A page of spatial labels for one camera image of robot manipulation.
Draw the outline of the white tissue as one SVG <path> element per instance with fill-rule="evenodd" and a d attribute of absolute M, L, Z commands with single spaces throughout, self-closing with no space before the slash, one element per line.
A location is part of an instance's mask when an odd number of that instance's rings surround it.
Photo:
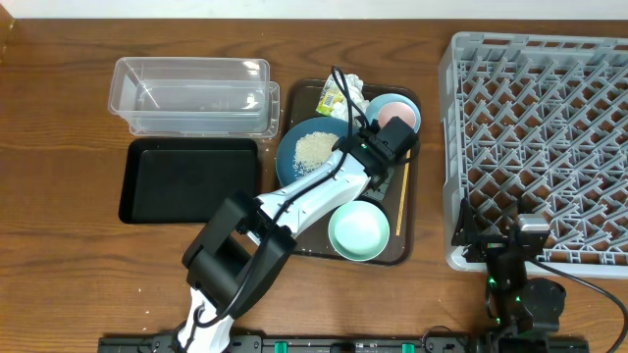
<path fill-rule="evenodd" d="M 349 95 L 352 102 L 363 112 L 370 105 L 370 101 L 363 96 L 362 88 L 363 81 L 354 74 L 345 75 L 346 83 L 348 84 Z M 339 100 L 334 103 L 331 111 L 331 116 L 336 119 L 347 120 L 348 106 L 345 97 L 340 93 Z"/>

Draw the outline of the dark blue plate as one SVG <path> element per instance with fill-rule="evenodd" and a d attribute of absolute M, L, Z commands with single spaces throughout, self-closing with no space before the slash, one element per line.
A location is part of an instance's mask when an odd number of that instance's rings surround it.
<path fill-rule="evenodd" d="M 282 138 L 276 154 L 276 174 L 280 186 L 287 186 L 304 175 L 295 164 L 297 141 L 313 132 L 334 134 L 345 137 L 347 123 L 343 120 L 320 117 L 305 120 L 288 129 Z"/>

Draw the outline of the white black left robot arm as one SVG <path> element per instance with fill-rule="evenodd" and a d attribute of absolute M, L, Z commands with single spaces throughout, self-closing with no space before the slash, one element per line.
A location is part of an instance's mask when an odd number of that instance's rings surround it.
<path fill-rule="evenodd" d="M 350 131 L 318 169 L 255 198 L 226 198 L 183 254 L 191 307 L 176 352 L 223 352 L 235 319 L 270 289 L 297 237 L 337 207 L 374 189 L 418 142 L 418 125 L 392 117 Z"/>

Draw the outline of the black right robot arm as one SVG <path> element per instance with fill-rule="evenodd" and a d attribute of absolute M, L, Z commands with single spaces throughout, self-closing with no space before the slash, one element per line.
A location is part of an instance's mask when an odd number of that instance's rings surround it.
<path fill-rule="evenodd" d="M 549 222 L 536 213 L 519 213 L 508 234 L 482 233 L 468 200 L 460 201 L 451 244 L 464 248 L 467 261 L 486 265 L 486 308 L 497 321 L 497 327 L 478 342 L 478 350 L 550 350 L 550 335 L 559 329 L 566 291 L 547 278 L 529 278 L 526 268 L 542 252 L 549 235 Z"/>

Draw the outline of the pile of white rice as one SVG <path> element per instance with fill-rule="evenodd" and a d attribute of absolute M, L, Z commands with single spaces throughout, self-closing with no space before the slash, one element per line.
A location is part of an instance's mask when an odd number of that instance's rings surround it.
<path fill-rule="evenodd" d="M 315 131 L 299 138 L 295 145 L 293 167 L 298 177 L 319 168 L 332 154 L 339 138 L 328 132 Z"/>

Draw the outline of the yellow green wrapper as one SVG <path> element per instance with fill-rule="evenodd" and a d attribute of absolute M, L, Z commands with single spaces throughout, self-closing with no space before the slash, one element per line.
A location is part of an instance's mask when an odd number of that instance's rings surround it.
<path fill-rule="evenodd" d="M 331 117 L 335 109 L 335 104 L 342 103 L 343 100 L 344 96 L 336 84 L 333 76 L 329 75 L 320 94 L 316 112 L 323 116 Z"/>

